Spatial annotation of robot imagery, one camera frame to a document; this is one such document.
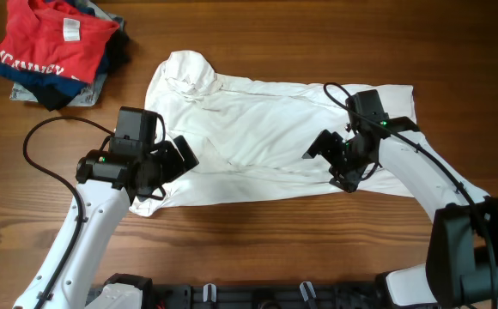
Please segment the wooden table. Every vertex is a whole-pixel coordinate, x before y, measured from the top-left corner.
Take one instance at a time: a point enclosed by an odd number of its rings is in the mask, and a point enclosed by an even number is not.
[[[267,82],[412,84],[437,152],[498,195],[498,1],[97,3],[122,15],[132,37],[132,62],[108,78],[97,106],[47,112],[12,102],[12,83],[0,78],[0,308],[32,280],[71,199],[24,161],[26,133],[61,114],[113,128],[121,106],[143,107],[172,51],[201,52],[219,73]],[[0,2],[0,41],[5,21]],[[78,159],[103,137],[84,124],[50,124],[29,150],[74,182]],[[430,231],[414,199],[363,191],[164,209],[122,220],[94,280],[116,272],[194,285],[369,280],[422,263]]]

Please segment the gray folded garment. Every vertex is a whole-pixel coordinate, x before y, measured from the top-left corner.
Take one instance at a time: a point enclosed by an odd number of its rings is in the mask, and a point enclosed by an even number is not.
[[[121,31],[124,30],[125,20],[123,17],[107,13],[97,7],[94,3],[87,1],[87,6],[94,9],[96,17],[107,20],[107,21],[116,21],[119,23],[119,29]],[[82,91],[68,104],[68,106],[93,106],[96,104],[100,96],[100,92],[102,91],[102,87],[104,86],[104,81],[108,77],[107,73],[99,74],[95,77],[94,82],[88,84]],[[10,93],[11,100],[19,100],[19,101],[29,101],[29,102],[37,102],[35,96],[25,89],[21,84],[15,82],[12,87],[12,92]]]

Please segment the pile of clothing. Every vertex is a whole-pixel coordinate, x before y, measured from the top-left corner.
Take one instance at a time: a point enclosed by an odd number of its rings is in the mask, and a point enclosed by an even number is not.
[[[89,0],[8,0],[0,44],[0,76],[15,85],[12,100],[49,111],[92,106],[108,74],[130,59],[123,17]]]

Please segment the wooden surface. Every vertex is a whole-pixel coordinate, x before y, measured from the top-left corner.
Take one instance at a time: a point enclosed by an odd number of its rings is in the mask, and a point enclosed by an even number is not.
[[[177,50],[201,52],[219,73],[267,82],[412,84],[433,147],[498,195],[498,1],[97,3],[124,16],[133,39],[132,63],[108,78],[100,104],[47,112],[9,101],[12,83],[0,78],[0,308],[32,280],[71,199],[24,161],[26,133],[59,114],[113,128],[121,106],[143,107],[157,65]],[[103,137],[84,124],[50,124],[29,151],[74,182],[78,159]],[[95,282],[116,272],[157,283],[369,280],[424,262],[430,231],[414,199],[363,191],[129,214]]]

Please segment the white cloth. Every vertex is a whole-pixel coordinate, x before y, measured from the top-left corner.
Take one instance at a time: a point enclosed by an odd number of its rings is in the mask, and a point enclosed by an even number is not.
[[[164,185],[163,201],[136,200],[131,211],[149,216],[161,207],[340,192],[329,184],[330,165],[324,158],[301,158],[322,130],[349,136],[344,130],[349,122],[346,111],[331,102],[322,87],[224,76],[197,52],[171,53],[149,84],[145,108],[163,116],[167,139],[185,137],[199,165]],[[377,89],[391,118],[407,116],[416,121],[412,86],[345,87],[352,94]],[[331,87],[331,93],[342,102],[346,99],[339,89]],[[159,125],[157,136],[161,138]],[[381,169],[359,189],[411,196]]]

